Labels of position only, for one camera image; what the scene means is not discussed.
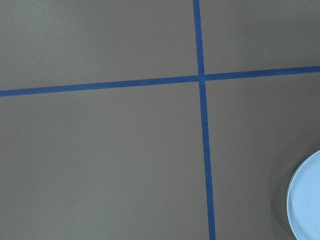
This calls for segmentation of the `light blue plate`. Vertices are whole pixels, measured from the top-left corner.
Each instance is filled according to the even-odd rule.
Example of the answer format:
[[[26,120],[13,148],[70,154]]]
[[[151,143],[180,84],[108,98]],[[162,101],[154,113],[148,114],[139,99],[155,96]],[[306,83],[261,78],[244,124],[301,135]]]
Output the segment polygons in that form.
[[[320,238],[320,152],[306,158],[291,177],[286,196],[289,226],[297,240]]]

